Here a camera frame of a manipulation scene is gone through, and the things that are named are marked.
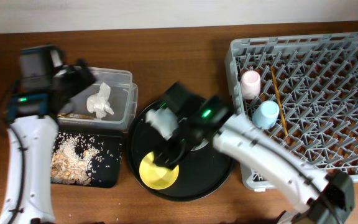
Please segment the white tissue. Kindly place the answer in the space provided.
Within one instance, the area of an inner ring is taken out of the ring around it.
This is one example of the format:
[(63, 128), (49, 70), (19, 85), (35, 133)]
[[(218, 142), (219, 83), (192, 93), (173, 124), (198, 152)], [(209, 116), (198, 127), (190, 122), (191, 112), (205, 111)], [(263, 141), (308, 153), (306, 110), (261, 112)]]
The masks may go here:
[(86, 108), (90, 113), (96, 113), (97, 119), (102, 119), (107, 114), (114, 114), (108, 101), (111, 92), (111, 87), (105, 82), (100, 85), (99, 91), (88, 97), (86, 101)]

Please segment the gold snack wrapper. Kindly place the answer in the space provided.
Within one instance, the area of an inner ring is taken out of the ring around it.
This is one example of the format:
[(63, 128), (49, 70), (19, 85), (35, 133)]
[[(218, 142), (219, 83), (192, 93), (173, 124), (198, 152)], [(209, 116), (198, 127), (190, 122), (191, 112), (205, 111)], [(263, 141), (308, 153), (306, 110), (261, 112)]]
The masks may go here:
[(89, 115), (83, 115), (83, 114), (58, 114), (59, 118), (70, 118), (70, 119), (90, 119), (93, 120), (95, 117), (89, 116)]

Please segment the yellow bowl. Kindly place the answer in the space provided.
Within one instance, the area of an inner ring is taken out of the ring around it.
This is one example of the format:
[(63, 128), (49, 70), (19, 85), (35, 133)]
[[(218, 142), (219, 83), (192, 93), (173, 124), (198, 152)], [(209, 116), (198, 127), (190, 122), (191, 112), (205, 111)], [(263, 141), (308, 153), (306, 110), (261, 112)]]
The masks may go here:
[(176, 166), (173, 170), (160, 167), (153, 163), (154, 153), (148, 153), (140, 162), (139, 175), (142, 182), (154, 190), (169, 188), (177, 180), (180, 168)]

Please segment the pink cup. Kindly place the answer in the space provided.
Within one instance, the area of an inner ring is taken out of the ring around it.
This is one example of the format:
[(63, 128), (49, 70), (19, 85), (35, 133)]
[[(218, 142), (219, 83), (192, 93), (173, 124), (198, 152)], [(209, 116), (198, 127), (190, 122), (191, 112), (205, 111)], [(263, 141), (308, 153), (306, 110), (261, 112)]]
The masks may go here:
[(252, 100), (259, 95), (261, 80), (258, 72), (254, 70), (244, 72), (240, 84), (243, 99)]

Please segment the blue cup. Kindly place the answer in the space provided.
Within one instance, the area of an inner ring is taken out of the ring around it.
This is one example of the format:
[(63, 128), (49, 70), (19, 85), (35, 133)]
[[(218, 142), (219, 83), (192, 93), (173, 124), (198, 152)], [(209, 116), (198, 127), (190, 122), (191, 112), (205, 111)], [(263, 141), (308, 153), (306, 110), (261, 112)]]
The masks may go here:
[(253, 113), (252, 121), (254, 125), (262, 129), (270, 129), (277, 122), (279, 106), (274, 101), (264, 101)]

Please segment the wooden chopstick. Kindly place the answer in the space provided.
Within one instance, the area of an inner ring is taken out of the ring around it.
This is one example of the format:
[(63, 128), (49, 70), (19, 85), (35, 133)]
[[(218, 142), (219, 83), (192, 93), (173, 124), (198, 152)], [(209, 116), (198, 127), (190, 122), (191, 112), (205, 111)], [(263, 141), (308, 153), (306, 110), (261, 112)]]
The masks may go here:
[(288, 136), (287, 124), (286, 124), (284, 113), (283, 113), (283, 108), (282, 108), (282, 104), (281, 104), (281, 100), (280, 100), (280, 92), (278, 90), (278, 85), (277, 85), (277, 81), (275, 78), (275, 70), (274, 70), (273, 66), (270, 67), (270, 71), (272, 74), (272, 82), (273, 82), (273, 87), (275, 90), (275, 97), (277, 99), (277, 104), (280, 109), (280, 119), (282, 122), (283, 131), (284, 131), (285, 136), (287, 137)]

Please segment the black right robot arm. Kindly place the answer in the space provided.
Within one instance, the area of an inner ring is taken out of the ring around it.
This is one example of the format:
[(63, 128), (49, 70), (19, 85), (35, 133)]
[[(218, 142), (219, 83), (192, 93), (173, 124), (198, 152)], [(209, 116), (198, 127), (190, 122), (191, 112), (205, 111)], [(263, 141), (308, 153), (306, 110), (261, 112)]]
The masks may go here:
[(354, 183), (341, 171), (328, 174), (290, 154), (218, 96), (201, 106), (166, 100), (145, 120), (176, 150), (154, 150), (154, 164), (174, 169), (185, 154), (207, 140), (218, 152), (256, 170), (292, 204), (278, 223), (345, 223), (355, 207)]

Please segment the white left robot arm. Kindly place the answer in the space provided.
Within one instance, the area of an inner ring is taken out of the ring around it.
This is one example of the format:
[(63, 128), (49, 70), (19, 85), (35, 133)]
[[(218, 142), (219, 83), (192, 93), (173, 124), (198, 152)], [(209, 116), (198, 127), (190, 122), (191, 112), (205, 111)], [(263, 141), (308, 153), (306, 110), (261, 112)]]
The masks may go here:
[(9, 136), (9, 166), (0, 223), (55, 223), (51, 196), (51, 156), (60, 110), (94, 84), (85, 60), (54, 67), (43, 86), (14, 86), (4, 119)]

